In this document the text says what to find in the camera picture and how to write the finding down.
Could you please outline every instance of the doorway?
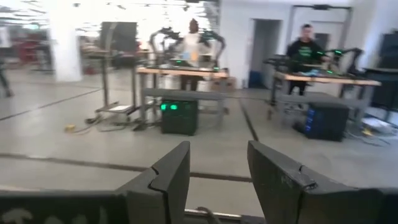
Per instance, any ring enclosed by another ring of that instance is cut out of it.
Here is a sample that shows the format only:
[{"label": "doorway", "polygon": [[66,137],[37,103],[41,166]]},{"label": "doorway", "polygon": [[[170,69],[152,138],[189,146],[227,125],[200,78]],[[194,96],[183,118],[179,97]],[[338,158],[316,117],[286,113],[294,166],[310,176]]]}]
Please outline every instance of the doorway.
[{"label": "doorway", "polygon": [[[338,49],[339,40],[343,33],[342,22],[318,22],[312,21],[314,41],[324,50]],[[314,83],[307,91],[322,92],[332,96],[338,96],[340,85]]]},{"label": "doorway", "polygon": [[263,62],[276,54],[281,21],[254,19],[249,88],[270,88],[272,81],[271,65]]}]

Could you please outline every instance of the wooden tabletop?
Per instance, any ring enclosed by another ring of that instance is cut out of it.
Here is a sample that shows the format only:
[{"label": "wooden tabletop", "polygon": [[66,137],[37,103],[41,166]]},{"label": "wooden tabletop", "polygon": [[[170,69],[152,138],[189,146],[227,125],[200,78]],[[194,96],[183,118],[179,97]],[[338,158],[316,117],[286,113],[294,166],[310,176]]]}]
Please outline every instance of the wooden tabletop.
[{"label": "wooden tabletop", "polygon": [[15,187],[15,186],[10,186],[10,185],[0,185],[0,190],[5,190],[5,191],[16,191],[16,192],[36,192],[40,191],[39,189],[27,189],[23,187]]},{"label": "wooden tabletop", "polygon": [[350,78],[330,78],[330,77],[306,77],[301,75],[289,75],[282,72],[276,72],[277,77],[289,81],[304,81],[304,82],[318,82],[318,83],[339,83],[339,84],[352,84],[352,85],[381,85],[380,82],[374,80],[353,80]]},{"label": "wooden tabletop", "polygon": [[201,76],[201,77],[208,77],[213,75],[216,78],[227,78],[228,74],[224,71],[219,72],[211,72],[207,70],[172,70],[172,69],[158,69],[158,68],[137,68],[137,73],[145,73],[145,74],[153,74],[153,73],[162,73],[162,74],[169,74],[169,75],[192,75],[192,76]]}]

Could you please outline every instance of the black cable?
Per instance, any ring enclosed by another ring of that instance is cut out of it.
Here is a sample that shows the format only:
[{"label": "black cable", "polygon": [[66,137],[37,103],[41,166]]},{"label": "black cable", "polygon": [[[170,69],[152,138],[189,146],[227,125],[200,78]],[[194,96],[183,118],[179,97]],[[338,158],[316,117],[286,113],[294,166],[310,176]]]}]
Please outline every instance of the black cable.
[{"label": "black cable", "polygon": [[208,208],[206,207],[198,207],[197,208],[198,211],[201,212],[206,212],[207,216],[208,216],[208,223],[209,224],[222,224],[222,222],[220,221],[219,218],[217,218],[217,216]]}]

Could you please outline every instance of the black computer tower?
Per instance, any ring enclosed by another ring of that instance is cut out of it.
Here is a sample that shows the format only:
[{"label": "black computer tower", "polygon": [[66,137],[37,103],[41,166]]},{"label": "black computer tower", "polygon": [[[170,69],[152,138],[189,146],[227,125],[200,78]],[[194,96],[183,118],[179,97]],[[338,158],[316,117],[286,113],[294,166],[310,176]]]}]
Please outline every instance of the black computer tower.
[{"label": "black computer tower", "polygon": [[349,108],[335,103],[310,103],[304,135],[309,139],[342,141]]},{"label": "black computer tower", "polygon": [[162,133],[195,134],[198,127],[198,100],[163,98],[160,109]]}]

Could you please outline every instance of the concrete floor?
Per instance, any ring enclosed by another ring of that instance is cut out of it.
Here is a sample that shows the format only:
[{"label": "concrete floor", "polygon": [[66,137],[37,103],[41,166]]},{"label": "concrete floor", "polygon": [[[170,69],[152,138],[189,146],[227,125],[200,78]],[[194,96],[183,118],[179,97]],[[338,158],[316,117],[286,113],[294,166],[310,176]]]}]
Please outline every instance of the concrete floor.
[{"label": "concrete floor", "polygon": [[[231,114],[222,130],[213,127],[214,116],[201,116],[194,137],[162,135],[158,129],[111,133],[65,134],[67,124],[83,126],[102,105],[100,76],[85,76],[79,83],[57,84],[51,75],[10,70],[15,97],[0,98],[0,153],[55,157],[149,167],[184,140],[191,142],[191,171],[249,177],[247,141],[252,139],[240,109],[246,106],[260,142],[283,152],[332,179],[357,187],[398,187],[390,174],[398,170],[398,142],[374,147],[359,140],[343,143],[312,141],[291,129],[266,120],[265,90],[229,94]],[[129,74],[109,76],[111,99],[129,103]],[[34,189],[109,190],[138,173],[40,161],[0,158],[0,185]],[[262,216],[249,183],[191,178],[187,208],[205,206],[217,212]]]}]

